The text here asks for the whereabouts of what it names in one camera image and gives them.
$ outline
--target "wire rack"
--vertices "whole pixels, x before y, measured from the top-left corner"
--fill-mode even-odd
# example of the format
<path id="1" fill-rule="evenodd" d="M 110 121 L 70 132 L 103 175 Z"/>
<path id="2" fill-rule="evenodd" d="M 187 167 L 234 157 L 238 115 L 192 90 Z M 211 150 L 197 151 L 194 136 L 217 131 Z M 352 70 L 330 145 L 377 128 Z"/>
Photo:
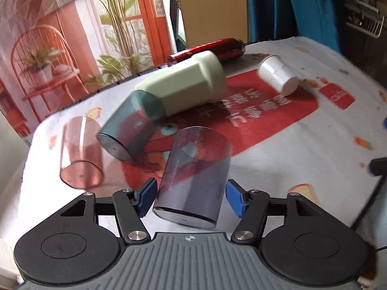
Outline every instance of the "wire rack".
<path id="1" fill-rule="evenodd" d="M 384 24 L 384 15 L 369 4 L 359 0 L 346 0 L 347 26 L 370 37 L 379 38 Z"/>

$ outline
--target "metal screw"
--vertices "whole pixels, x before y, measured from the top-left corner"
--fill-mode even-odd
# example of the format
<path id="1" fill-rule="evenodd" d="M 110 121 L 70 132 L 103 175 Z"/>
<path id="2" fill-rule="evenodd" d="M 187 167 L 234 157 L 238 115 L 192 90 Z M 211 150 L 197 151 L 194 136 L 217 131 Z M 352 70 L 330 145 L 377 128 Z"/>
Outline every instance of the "metal screw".
<path id="1" fill-rule="evenodd" d="M 128 238 L 133 240 L 133 241 L 141 241 L 141 240 L 144 240 L 146 237 L 148 236 L 148 234 L 146 234 L 146 232 L 144 231 L 139 231 L 139 230 L 136 230 L 136 231 L 132 231 L 128 234 Z"/>
<path id="2" fill-rule="evenodd" d="M 250 239 L 254 238 L 254 234 L 252 234 L 250 231 L 238 231 L 234 234 L 234 236 L 238 240 L 242 240 L 242 241 L 250 240 Z"/>

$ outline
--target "logo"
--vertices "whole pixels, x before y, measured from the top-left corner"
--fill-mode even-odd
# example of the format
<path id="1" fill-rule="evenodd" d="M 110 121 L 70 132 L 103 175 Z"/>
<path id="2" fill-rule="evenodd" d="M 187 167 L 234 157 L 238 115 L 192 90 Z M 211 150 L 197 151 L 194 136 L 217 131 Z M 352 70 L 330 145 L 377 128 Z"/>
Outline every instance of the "logo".
<path id="1" fill-rule="evenodd" d="M 193 235 L 189 235 L 189 236 L 185 237 L 185 239 L 186 239 L 188 242 L 192 242 L 192 241 L 194 241 L 196 238 L 195 238 Z"/>

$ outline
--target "white cup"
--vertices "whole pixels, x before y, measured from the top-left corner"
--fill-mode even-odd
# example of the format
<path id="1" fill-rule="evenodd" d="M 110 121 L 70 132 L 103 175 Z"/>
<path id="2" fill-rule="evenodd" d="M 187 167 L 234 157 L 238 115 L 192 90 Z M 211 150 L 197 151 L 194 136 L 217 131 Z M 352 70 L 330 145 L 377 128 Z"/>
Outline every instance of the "white cup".
<path id="1" fill-rule="evenodd" d="M 301 82 L 291 68 L 275 54 L 263 59 L 258 67 L 257 75 L 282 96 L 295 92 Z"/>

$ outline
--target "wooden cabinet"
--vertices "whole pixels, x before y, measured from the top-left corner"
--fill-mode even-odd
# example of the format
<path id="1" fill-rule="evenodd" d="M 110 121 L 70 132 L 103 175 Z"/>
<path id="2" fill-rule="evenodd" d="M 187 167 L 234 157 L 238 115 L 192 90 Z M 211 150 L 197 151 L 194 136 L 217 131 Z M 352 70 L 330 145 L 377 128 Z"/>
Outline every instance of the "wooden cabinet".
<path id="1" fill-rule="evenodd" d="M 248 42 L 247 0 L 179 0 L 189 48 L 223 38 Z"/>

